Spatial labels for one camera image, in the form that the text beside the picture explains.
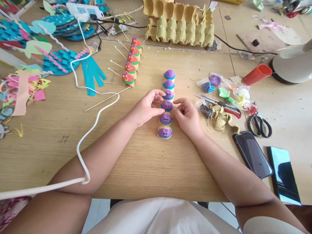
smartphone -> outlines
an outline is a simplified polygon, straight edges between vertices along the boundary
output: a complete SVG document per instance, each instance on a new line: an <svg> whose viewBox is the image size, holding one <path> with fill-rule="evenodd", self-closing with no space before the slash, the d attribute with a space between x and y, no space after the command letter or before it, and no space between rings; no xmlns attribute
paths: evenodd
<svg viewBox="0 0 312 234"><path fill-rule="evenodd" d="M285 149L268 147L267 152L269 162L274 171L272 182L275 195L282 202L301 205L288 151Z"/></svg>
<svg viewBox="0 0 312 234"><path fill-rule="evenodd" d="M234 142L246 164L260 179L273 174L273 170L250 131L233 135Z"/></svg>

egg carton caterpillar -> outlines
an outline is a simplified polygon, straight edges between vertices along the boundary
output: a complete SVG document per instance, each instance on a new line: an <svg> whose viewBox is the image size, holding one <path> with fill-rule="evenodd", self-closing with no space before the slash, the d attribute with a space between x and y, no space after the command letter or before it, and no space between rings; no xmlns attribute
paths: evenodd
<svg viewBox="0 0 312 234"><path fill-rule="evenodd" d="M142 44L137 37L132 38L130 53L128 54L127 62L124 66L122 82L125 85L134 87L134 80L137 77L137 69L141 60Z"/></svg>
<svg viewBox="0 0 312 234"><path fill-rule="evenodd" d="M165 110L163 114L159 116L157 134L160 138L169 139L172 136L172 129L170 127L172 118L172 108L174 100L175 90L175 73L173 70L168 70L164 73L164 82L162 83L162 90L165 92L164 101L160 107Z"/></svg>

hand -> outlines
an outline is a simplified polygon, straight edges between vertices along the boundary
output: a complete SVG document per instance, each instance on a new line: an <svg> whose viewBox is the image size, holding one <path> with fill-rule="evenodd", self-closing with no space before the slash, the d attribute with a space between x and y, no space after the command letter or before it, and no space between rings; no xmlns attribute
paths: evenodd
<svg viewBox="0 0 312 234"><path fill-rule="evenodd" d="M165 112L162 108L156 108L153 103L163 101L162 96L166 94L159 89L150 90L134 107L126 114L125 119L136 127L141 127L145 122L156 115Z"/></svg>
<svg viewBox="0 0 312 234"><path fill-rule="evenodd" d="M173 103L181 104L178 107L173 107L173 111L176 120L186 135L192 140L194 137L204 134L199 122L198 111L192 102L186 98L179 98Z"/></svg>

black scissors handle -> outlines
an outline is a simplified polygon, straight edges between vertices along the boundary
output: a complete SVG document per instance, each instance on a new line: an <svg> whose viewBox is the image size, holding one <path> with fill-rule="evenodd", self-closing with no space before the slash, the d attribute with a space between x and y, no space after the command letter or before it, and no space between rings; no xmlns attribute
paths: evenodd
<svg viewBox="0 0 312 234"><path fill-rule="evenodd" d="M257 128L257 133L255 133L253 131L253 128L251 127L251 121L254 121L254 124L256 125L256 128ZM267 126L267 129L268 129L268 135L266 135L264 133L264 130L263 130L263 124L266 124ZM259 136L263 136L264 138L269 138L271 135L272 135L272 127L271 125L268 123L268 121L266 121L265 119L262 118L262 116L257 113L255 115L252 115L249 120L248 120L248 129L249 131L252 132L253 135L259 137Z"/></svg>

box cutter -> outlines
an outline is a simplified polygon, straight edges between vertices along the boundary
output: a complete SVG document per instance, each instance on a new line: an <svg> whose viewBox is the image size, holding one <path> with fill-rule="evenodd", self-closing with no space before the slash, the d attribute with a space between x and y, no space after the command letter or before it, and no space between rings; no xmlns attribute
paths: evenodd
<svg viewBox="0 0 312 234"><path fill-rule="evenodd" d="M225 102L221 102L201 94L195 94L195 96L198 98L204 98L207 103L211 103L213 106L215 105L223 106L225 112L235 115L238 119L241 118L241 111L234 106L228 105Z"/></svg>

